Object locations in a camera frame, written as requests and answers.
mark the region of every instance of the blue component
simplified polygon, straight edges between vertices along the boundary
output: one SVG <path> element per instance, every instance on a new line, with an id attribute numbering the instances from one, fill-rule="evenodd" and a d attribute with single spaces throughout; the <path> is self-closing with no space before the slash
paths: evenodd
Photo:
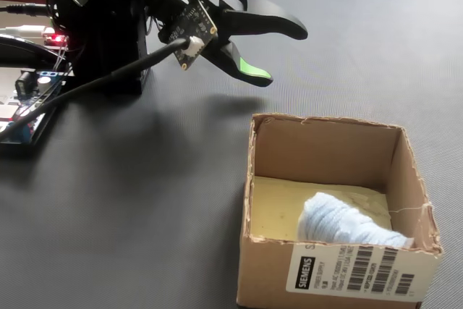
<path id="1" fill-rule="evenodd" d="M 12 124 L 14 124 L 14 122 L 10 122 L 7 128 L 11 126 Z M 32 132 L 28 124 L 26 124 L 23 128 L 21 128 L 20 130 L 17 130 L 16 132 L 14 132 L 13 134 L 9 136 L 9 141 L 14 142 L 14 143 L 26 144 L 26 143 L 30 143 L 31 140 L 32 140 Z"/>
<path id="2" fill-rule="evenodd" d="M 54 84 L 58 78 L 60 73 L 58 72 L 41 72 L 40 77 L 50 77 L 51 78 L 51 83 Z"/>

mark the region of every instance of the torn cardboard edge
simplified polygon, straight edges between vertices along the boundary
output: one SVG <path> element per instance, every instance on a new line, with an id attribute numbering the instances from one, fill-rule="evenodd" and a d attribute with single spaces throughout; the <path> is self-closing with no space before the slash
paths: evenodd
<path id="1" fill-rule="evenodd" d="M 440 255 L 443 254 L 443 247 L 440 243 L 440 232 L 438 230 L 437 224 L 434 219 L 433 214 L 433 206 L 429 201 L 428 194 L 426 193 L 425 184 L 420 176 L 419 171 L 417 170 L 417 164 L 415 161 L 415 156 L 412 150 L 412 146 L 410 145 L 409 138 L 405 132 L 405 129 L 398 125 L 392 124 L 381 124 L 378 122 L 370 122 L 363 119 L 353 119 L 347 117 L 295 117 L 287 114 L 254 114 L 252 116 L 252 121 L 250 124 L 250 141 L 249 141 L 249 148 L 248 148 L 248 170 L 247 170 L 247 182 L 245 188 L 245 204 L 243 206 L 243 222 L 242 222 L 242 230 L 243 230 L 243 237 L 247 237 L 253 242 L 270 242 L 270 243 L 277 243 L 277 244 L 291 244 L 291 245 L 298 245 L 304 244 L 301 242 L 296 242 L 293 240 L 275 240 L 275 239 L 268 239 L 265 237 L 256 237 L 251 235 L 250 233 L 250 222 L 251 222 L 251 206 L 252 206 L 252 189 L 253 189 L 253 177 L 255 175 L 255 143 L 257 139 L 257 133 L 262 123 L 270 123 L 273 120 L 278 121 L 285 121 L 285 122 L 299 122 L 300 124 L 309 124 L 310 122 L 330 122 L 330 123 L 342 123 L 342 124 L 356 124 L 362 126 L 369 126 L 369 127 L 380 127 L 386 129 L 395 129 L 400 131 L 397 137 L 396 145 L 399 142 L 400 134 L 403 134 L 408 151 L 412 154 L 412 169 L 415 172 L 416 178 L 420 181 L 422 194 L 425 199 L 425 202 L 422 204 L 421 214 L 426 213 L 429 218 L 430 222 L 430 237 L 433 239 L 432 245 L 427 245 L 428 247 L 426 250 L 423 250 L 421 247 L 412 247 L 408 250 L 417 253 L 428 253 L 432 255 Z M 323 242 L 315 242 L 315 244 L 325 245 L 328 246 L 328 243 Z"/>
<path id="2" fill-rule="evenodd" d="M 362 139 L 355 140 L 359 134 Z M 298 148 L 300 144 L 305 144 L 305 147 Z M 237 302 L 240 305 L 267 309 L 304 309 L 308 305 L 389 309 L 392 303 L 395 309 L 420 307 L 440 262 L 443 248 L 433 216 L 433 207 L 418 173 L 409 139 L 403 127 L 344 117 L 255 114 L 250 125 L 248 147 L 237 295 Z M 326 151 L 334 161 L 323 157 Z M 344 156 L 349 157 L 349 160 L 343 162 Z M 313 161 L 319 161 L 320 166 L 315 168 L 311 166 Z M 390 292 L 388 294 L 384 292 L 382 297 L 366 297 L 363 295 L 365 288 L 361 293 L 358 292 L 358 295 L 352 295 L 346 292 L 346 286 L 337 293 L 319 292 L 320 288 L 314 288 L 314 283 L 317 284 L 318 279 L 314 279 L 311 292 L 294 288 L 294 280 L 302 279 L 300 276 L 301 270 L 304 270 L 303 259 L 313 259 L 312 264 L 317 267 L 313 269 L 314 278 L 323 273 L 323 269 L 320 272 L 320 265 L 325 264 L 326 274 L 323 273 L 322 276 L 329 275 L 330 279 L 332 274 L 330 272 L 335 271 L 336 259 L 338 261 L 341 259 L 343 268 L 344 265 L 349 267 L 347 259 L 351 258 L 350 270 L 345 274 L 344 285 L 347 285 L 348 277 L 352 277 L 353 274 L 352 267 L 358 257 L 357 251 L 365 247 L 372 250 L 369 265 L 373 267 L 373 264 L 378 266 L 382 262 L 388 249 L 377 245 L 296 242 L 252 235 L 250 226 L 255 175 L 299 182 L 361 186 L 374 190 L 380 187 L 380 192 L 385 193 L 386 197 L 388 195 L 392 197 L 391 201 L 388 200 L 389 210 L 398 211 L 392 213 L 394 229 L 397 230 L 398 227 L 406 231 L 407 233 L 404 234 L 408 237 L 412 235 L 417 239 L 417 247 L 396 250 L 396 270 L 399 273 L 395 274 L 394 291 L 398 291 L 397 289 L 402 286 L 403 275 L 406 276 L 407 272 L 416 270 L 416 279 L 412 285 L 417 290 L 416 295 L 409 293 L 407 298 L 394 297 L 394 293 L 390 296 Z M 412 197 L 403 194 L 410 190 L 414 191 Z M 351 252 L 350 255 L 343 254 L 346 249 L 347 252 Z M 411 268 L 408 260 L 414 263 Z M 378 269 L 373 270 L 373 276 L 377 275 Z"/>

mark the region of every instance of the siemens logo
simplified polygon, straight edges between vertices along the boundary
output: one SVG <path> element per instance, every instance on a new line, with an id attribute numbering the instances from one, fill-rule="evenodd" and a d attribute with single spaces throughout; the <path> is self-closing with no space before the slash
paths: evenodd
<path id="1" fill-rule="evenodd" d="M 315 257 L 301 257 L 299 271 L 297 272 L 296 288 L 309 289 L 310 278 L 312 278 L 313 266 L 315 265 Z"/>

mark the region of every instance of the cardboard box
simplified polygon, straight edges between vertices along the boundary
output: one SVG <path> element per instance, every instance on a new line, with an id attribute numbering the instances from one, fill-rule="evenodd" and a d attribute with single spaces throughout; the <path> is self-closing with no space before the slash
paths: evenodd
<path id="1" fill-rule="evenodd" d="M 393 229 L 414 237 L 413 248 L 295 242 L 253 235 L 256 176 L 360 186 L 384 193 L 389 209 L 397 211 L 391 214 Z M 268 309 L 415 309 L 420 307 L 442 255 L 433 207 L 403 128 L 356 119 L 281 114 L 252 118 L 238 304 Z"/>

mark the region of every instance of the gray table mat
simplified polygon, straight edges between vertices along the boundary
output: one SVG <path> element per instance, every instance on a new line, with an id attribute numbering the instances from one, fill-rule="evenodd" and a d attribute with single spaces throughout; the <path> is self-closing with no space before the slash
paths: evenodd
<path id="1" fill-rule="evenodd" d="M 463 0 L 271 1 L 310 31 L 235 39 L 271 87 L 170 57 L 138 100 L 81 98 L 37 158 L 0 159 L 2 308 L 235 308 L 262 111 L 405 126 L 446 248 L 423 309 L 461 307 Z"/>

